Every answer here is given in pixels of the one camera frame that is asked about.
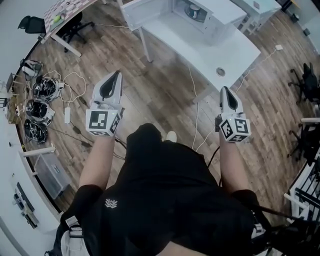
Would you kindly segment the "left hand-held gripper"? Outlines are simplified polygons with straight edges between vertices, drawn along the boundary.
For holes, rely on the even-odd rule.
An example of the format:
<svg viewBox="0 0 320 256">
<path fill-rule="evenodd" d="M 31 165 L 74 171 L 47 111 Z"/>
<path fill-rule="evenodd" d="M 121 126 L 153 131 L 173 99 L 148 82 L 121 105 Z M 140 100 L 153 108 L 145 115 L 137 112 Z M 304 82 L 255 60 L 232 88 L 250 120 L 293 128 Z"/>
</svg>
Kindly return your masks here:
<svg viewBox="0 0 320 256">
<path fill-rule="evenodd" d="M 117 70 L 94 86 L 90 108 L 86 110 L 85 129 L 94 136 L 114 137 L 123 118 L 121 105 L 122 73 Z"/>
</svg>

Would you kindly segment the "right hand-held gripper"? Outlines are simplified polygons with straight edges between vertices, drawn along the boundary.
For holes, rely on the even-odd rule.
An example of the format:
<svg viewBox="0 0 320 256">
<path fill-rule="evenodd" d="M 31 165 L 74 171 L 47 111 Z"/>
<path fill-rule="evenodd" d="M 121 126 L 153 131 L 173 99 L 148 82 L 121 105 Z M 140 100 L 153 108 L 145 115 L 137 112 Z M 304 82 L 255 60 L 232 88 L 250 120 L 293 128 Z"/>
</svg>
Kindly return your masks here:
<svg viewBox="0 0 320 256">
<path fill-rule="evenodd" d="M 222 132 L 226 142 L 240 143 L 251 135 L 250 120 L 243 113 L 243 104 L 234 91 L 224 86 L 220 90 L 220 108 L 222 113 L 235 113 L 215 118 L 215 131 Z"/>
</svg>

